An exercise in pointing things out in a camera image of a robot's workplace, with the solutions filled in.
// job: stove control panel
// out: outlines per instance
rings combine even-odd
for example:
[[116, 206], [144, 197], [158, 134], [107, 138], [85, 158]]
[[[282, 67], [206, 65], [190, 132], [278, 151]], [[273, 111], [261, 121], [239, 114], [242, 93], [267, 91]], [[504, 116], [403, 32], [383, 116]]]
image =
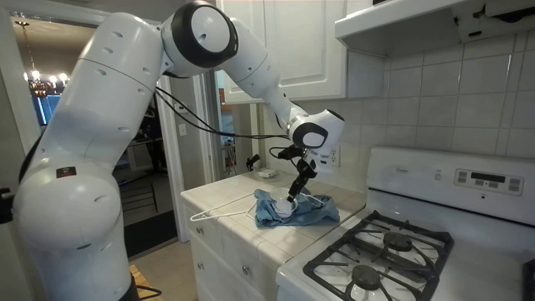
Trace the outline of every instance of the stove control panel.
[[522, 195], [524, 178], [468, 169], [455, 171], [455, 185], [512, 195]]

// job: burner grate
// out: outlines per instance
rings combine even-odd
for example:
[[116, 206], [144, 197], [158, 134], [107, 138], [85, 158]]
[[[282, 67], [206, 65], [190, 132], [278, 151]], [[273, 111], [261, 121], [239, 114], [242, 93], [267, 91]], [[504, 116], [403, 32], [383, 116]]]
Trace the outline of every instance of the burner grate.
[[535, 259], [522, 266], [522, 301], [535, 301]]
[[[376, 221], [386, 223], [387, 225], [391, 227], [396, 227], [400, 231], [403, 229], [412, 231], [416, 234], [423, 235], [423, 236], [432, 238], [434, 240], [443, 242], [444, 246], [440, 246], [431, 242], [427, 242], [424, 239], [421, 239], [412, 235], [403, 235], [403, 234], [397, 233], [395, 232], [395, 229], [393, 230], [389, 227], [381, 225], [377, 223]], [[377, 228], [383, 229], [384, 231], [365, 229], [367, 225], [375, 226]], [[369, 242], [366, 242], [362, 239], [357, 238], [356, 235], [359, 233], [385, 234], [384, 246], [379, 247], [377, 245], [373, 245]], [[414, 244], [412, 244], [413, 240], [421, 242], [423, 244], [426, 244], [434, 248], [439, 255], [436, 262], [433, 262], [433, 260], [431, 260], [428, 256], [426, 256]], [[312, 278], [314, 281], [319, 283], [321, 286], [325, 287], [327, 290], [329, 290], [330, 292], [338, 296], [340, 299], [345, 300], [345, 301], [355, 301], [351, 297], [351, 290], [353, 286], [355, 285], [364, 289], [373, 288], [372, 290], [376, 290], [378, 288], [385, 294], [385, 297], [387, 298], [387, 300], [392, 300], [392, 296], [388, 293], [388, 291], [385, 289], [383, 284], [380, 281], [379, 283], [376, 283], [375, 281], [373, 281], [376, 279], [376, 273], [384, 278], [387, 278], [405, 287], [408, 291], [412, 293], [412, 295], [417, 301], [429, 301], [431, 300], [431, 297], [433, 296], [434, 291], [438, 286], [440, 273], [442, 272], [442, 269], [444, 268], [446, 260], [453, 248], [453, 244], [454, 244], [453, 239], [450, 236], [450, 234], [447, 232], [428, 231], [426, 229], [410, 224], [408, 220], [401, 222], [395, 219], [391, 219], [387, 216], [383, 216], [379, 214], [379, 212], [374, 211], [373, 213], [368, 215], [365, 219], [363, 219], [359, 224], [354, 226], [352, 229], [348, 230], [340, 239], [338, 239], [335, 243], [329, 246], [326, 250], [324, 250], [322, 253], [316, 256], [313, 260], [309, 261], [303, 267], [303, 272], [307, 276]], [[365, 252], [366, 254], [371, 255], [372, 256], [371, 262], [380, 260], [381, 263], [384, 262], [387, 264], [387, 268], [389, 270], [395, 271], [396, 273], [403, 275], [404, 277], [410, 280], [414, 280], [415, 282], [425, 283], [424, 289], [420, 291], [419, 289], [412, 287], [409, 284], [404, 283], [403, 281], [396, 279], [395, 277], [392, 277], [384, 272], [381, 272], [369, 266], [360, 264], [361, 261], [358, 258], [354, 258], [353, 256], [347, 254], [346, 252], [341, 251], [341, 248], [344, 247], [345, 245], [349, 246], [358, 255], [361, 255], [361, 252]], [[404, 257], [401, 257], [391, 252], [390, 249], [393, 249], [393, 250], [403, 249], [407, 251], [414, 250], [424, 259], [425, 265], [420, 265]], [[349, 266], [349, 264], [343, 263], [343, 262], [326, 261], [335, 253], [338, 253], [342, 255], [343, 257], [348, 258], [351, 261], [356, 263], [355, 268], [353, 269], [352, 281], [346, 286], [345, 291], [342, 291], [339, 288], [335, 287], [334, 285], [330, 284], [328, 281], [321, 278], [314, 272], [315, 269], [321, 265]]]

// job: range hood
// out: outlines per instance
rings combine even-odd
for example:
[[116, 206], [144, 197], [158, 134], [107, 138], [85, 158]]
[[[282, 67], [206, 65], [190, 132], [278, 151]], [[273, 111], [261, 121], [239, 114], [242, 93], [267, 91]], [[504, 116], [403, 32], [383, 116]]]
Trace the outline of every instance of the range hood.
[[336, 21], [348, 49], [383, 57], [535, 28], [535, 0], [364, 0]]

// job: white tile countertop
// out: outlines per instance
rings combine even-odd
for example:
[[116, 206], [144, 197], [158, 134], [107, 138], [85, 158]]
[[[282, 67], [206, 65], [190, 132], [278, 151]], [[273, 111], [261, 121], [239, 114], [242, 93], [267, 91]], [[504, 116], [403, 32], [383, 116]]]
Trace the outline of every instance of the white tile countertop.
[[[256, 204], [253, 195], [255, 189], [271, 191], [278, 187], [289, 187], [295, 175], [279, 172], [275, 179], [263, 179], [256, 172], [248, 172], [239, 176], [217, 181], [205, 186], [184, 191], [181, 196], [186, 206], [195, 213], [217, 207], [232, 200], [227, 206], [210, 211], [207, 215], [220, 215], [242, 210], [249, 210]], [[273, 270], [296, 256], [306, 247], [323, 237], [350, 216], [359, 212], [366, 205], [366, 195], [356, 191], [336, 187], [310, 180], [306, 185], [312, 195], [327, 195], [334, 199], [340, 214], [340, 222], [319, 221], [303, 226], [278, 226], [274, 228], [257, 228], [255, 221], [247, 214], [218, 217], [212, 225], [232, 237], [236, 245], [249, 249], [260, 262]]]

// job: upper cabinet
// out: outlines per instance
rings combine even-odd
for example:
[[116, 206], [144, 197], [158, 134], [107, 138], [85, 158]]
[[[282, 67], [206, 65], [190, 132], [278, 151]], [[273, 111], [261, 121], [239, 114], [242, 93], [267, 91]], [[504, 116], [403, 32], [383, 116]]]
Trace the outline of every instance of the upper cabinet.
[[[346, 16], [346, 2], [219, 0], [217, 5], [229, 17], [243, 21], [265, 43], [277, 63], [283, 91], [295, 101], [358, 96], [347, 93], [348, 51], [334, 36], [335, 21]], [[363, 62], [362, 59], [350, 61]], [[377, 62], [377, 70], [380, 70], [378, 81], [368, 77], [379, 87], [379, 95], [383, 86], [383, 59], [370, 57], [370, 61]], [[374, 94], [366, 90], [366, 96]], [[352, 87], [350, 91], [360, 90]], [[262, 100], [249, 97], [225, 75], [225, 102]]]

